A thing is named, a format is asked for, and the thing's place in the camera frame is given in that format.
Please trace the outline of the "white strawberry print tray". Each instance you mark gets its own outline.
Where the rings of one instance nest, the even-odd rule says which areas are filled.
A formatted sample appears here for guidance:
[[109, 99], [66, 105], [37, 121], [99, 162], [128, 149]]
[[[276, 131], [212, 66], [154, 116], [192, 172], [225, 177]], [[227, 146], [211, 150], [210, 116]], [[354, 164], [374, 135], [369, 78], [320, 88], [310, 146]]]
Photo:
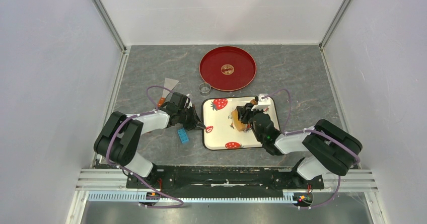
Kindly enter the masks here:
[[232, 119], [232, 111], [253, 100], [253, 96], [211, 98], [202, 104], [201, 117], [206, 129], [203, 145], [211, 151], [235, 150], [240, 148], [261, 148], [250, 126], [238, 131]]

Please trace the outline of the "wooden rolling pin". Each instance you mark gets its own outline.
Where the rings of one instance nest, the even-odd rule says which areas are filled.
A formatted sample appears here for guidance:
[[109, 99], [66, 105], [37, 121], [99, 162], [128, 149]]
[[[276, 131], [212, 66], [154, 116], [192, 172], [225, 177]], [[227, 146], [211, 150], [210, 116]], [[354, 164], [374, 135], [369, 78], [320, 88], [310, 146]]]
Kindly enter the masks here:
[[258, 104], [258, 97], [255, 97], [244, 106], [237, 106], [231, 112], [233, 126], [237, 131], [246, 131], [250, 128], [249, 121], [254, 117], [255, 111], [252, 108]]

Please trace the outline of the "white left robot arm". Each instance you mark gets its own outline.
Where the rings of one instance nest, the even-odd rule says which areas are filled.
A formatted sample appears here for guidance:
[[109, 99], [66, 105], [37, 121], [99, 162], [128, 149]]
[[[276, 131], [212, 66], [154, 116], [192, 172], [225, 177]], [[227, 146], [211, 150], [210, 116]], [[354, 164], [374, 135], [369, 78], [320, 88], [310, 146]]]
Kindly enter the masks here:
[[95, 140], [94, 152], [108, 163], [138, 175], [141, 184], [152, 188], [157, 184], [158, 174], [153, 171], [155, 164], [136, 152], [140, 136], [176, 124], [185, 130], [205, 129], [190, 98], [175, 92], [169, 101], [150, 112], [130, 115], [113, 112]]

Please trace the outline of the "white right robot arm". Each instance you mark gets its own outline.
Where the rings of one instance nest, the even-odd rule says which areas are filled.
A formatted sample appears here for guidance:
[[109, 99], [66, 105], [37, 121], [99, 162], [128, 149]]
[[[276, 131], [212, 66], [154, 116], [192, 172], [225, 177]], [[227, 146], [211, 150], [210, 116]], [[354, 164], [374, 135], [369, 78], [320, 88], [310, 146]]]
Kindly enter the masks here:
[[261, 111], [204, 116], [203, 145], [211, 151], [261, 147], [273, 156], [310, 152], [291, 171], [291, 182], [303, 188], [316, 177], [331, 172], [345, 176], [360, 162], [362, 144], [331, 122], [321, 119], [314, 126], [282, 132], [269, 114]]

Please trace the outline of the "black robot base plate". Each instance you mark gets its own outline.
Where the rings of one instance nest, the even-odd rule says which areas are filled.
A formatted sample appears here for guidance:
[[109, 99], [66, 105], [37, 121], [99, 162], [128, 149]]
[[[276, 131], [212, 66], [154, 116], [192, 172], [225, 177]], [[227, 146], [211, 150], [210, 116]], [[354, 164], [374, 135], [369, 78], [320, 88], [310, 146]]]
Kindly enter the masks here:
[[322, 176], [305, 180], [290, 167], [158, 165], [145, 181], [173, 197], [281, 197], [283, 190], [322, 190]]

